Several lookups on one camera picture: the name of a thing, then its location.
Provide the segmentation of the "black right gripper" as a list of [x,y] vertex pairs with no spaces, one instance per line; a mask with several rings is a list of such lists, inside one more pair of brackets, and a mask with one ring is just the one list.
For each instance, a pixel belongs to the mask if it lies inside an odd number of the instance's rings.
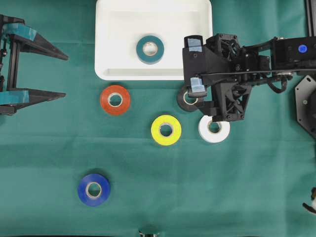
[[214,121],[243,120],[252,88],[269,81],[269,57],[260,55],[268,49],[268,42],[240,46],[237,38],[232,40],[229,45],[232,71],[211,74],[223,78],[210,86],[212,101],[198,102],[196,107]]

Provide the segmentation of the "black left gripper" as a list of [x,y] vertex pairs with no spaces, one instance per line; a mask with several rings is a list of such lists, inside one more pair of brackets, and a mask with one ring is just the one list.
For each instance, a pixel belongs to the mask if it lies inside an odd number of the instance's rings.
[[37,104],[60,99],[65,93],[17,88],[19,54],[21,52],[45,55],[61,60],[68,56],[47,41],[33,28],[26,26],[24,20],[0,16],[0,67],[3,58],[10,52],[7,79],[0,76],[0,114],[13,115],[23,104]]

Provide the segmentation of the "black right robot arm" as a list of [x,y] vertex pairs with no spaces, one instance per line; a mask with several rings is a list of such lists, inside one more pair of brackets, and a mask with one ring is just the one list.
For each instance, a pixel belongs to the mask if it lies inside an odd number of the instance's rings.
[[266,84],[280,94],[294,73],[315,72],[315,43],[314,37],[273,38],[240,46],[236,35],[208,38],[193,75],[211,88],[211,100],[200,102],[197,108],[214,121],[243,120],[253,87]]

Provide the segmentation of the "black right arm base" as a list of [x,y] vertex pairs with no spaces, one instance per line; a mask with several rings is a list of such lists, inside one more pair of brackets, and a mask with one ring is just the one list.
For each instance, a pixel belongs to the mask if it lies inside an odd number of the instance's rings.
[[316,138],[316,81],[305,76],[295,87],[297,122]]

